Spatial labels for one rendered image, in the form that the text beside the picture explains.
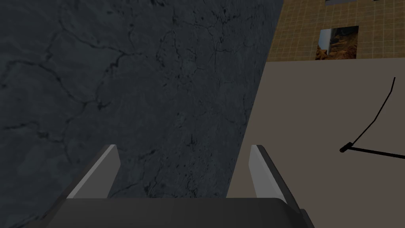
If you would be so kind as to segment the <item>thin black curved rod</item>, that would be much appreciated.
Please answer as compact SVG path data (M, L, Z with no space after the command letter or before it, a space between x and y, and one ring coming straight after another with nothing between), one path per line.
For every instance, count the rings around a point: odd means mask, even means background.
M393 153L388 153L388 152L375 151L375 150L369 150L369 149L354 147L354 144L355 144L355 143L360 139L360 137L374 124L374 122L377 120L378 116L379 116L380 113L382 112L382 110L383 110L383 108L384 108L386 102L388 101L389 97L391 96L391 93L392 93L393 88L394 88L395 81L396 81L396 77L393 77L390 91L389 91L389 93L388 93L386 99L384 100L384 102L383 102L381 108L380 108L379 111L377 112L377 114L376 114L374 120L364 129L363 132L361 132L361 133L358 135L358 137L355 139L354 142L348 142L347 144L345 144L344 146L342 146L342 147L339 149L339 152L340 152L340 153L344 153L344 152L346 152L346 151L348 151L348 150L351 150L351 151L357 151L357 152L365 152L365 153L369 153L369 154L377 154L377 155L387 156L387 157L392 157L392 158L405 159L405 155L402 155L402 154L393 154Z

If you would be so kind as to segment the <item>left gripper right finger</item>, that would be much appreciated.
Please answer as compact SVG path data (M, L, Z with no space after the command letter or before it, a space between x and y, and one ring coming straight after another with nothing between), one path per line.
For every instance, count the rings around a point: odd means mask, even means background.
M262 145L252 145L248 161L257 198L278 198L295 212L301 210L280 172Z

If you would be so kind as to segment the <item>brown landscape wall picture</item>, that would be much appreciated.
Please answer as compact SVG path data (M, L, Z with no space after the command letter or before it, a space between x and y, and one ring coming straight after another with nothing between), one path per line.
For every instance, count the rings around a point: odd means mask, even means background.
M315 59L356 59L358 47L358 32L358 26L321 30Z

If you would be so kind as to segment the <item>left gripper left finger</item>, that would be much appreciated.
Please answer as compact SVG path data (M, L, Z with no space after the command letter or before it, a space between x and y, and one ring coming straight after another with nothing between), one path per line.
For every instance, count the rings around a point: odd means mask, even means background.
M120 166L117 146L106 145L73 183L66 198L107 198Z

